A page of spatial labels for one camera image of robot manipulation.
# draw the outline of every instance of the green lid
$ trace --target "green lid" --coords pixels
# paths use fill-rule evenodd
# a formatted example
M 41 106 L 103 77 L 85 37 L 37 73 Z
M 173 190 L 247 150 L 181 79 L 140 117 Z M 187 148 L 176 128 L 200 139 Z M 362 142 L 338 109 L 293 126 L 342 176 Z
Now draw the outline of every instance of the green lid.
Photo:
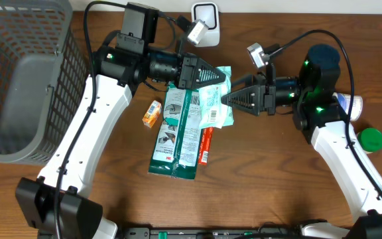
M 357 135 L 357 140 L 366 152 L 376 152 L 382 149 L 382 133 L 375 128 L 367 128 Z

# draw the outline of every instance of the brown wood surface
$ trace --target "brown wood surface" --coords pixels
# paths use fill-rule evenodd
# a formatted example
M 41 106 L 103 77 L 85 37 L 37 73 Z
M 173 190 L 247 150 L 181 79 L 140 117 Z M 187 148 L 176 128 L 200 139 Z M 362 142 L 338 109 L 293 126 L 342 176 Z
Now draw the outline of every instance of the brown wood surface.
M 109 31 L 121 28 L 122 17 L 122 13 L 90 13 L 94 50 Z M 75 13 L 72 30 L 85 52 L 82 21 L 82 13 Z M 356 94 L 364 99 L 355 128 L 371 125 L 382 131 L 382 15 L 228 13 L 220 15 L 220 22 L 219 46 L 188 50 L 215 66 L 232 66 L 233 81 L 255 72 L 246 51 L 254 42 L 284 44 L 310 29 L 336 33 L 350 56 Z M 160 19 L 157 45 L 168 44 L 171 36 Z M 334 43 L 322 35 L 301 40 L 277 58 L 278 75 L 298 74 L 308 48 L 319 42 Z M 337 88 L 349 92 L 343 60 L 341 67 Z M 257 118 L 234 111 L 234 125 L 215 130 L 208 165 L 198 167 L 195 181 L 149 175 L 161 120 L 149 129 L 141 119 L 153 100 L 163 101 L 164 93 L 141 85 L 112 131 L 97 167 L 90 198 L 103 205 L 108 219 L 126 225 L 188 228 L 248 228 L 266 221 L 290 224 L 311 218 L 325 218 L 338 226 L 352 224 L 336 180 L 294 128 L 292 116 Z M 382 151 L 369 157 L 382 175 Z M 36 230 L 27 226 L 14 193 L 21 177 L 33 179 L 39 170 L 0 164 L 0 238 L 35 238 Z

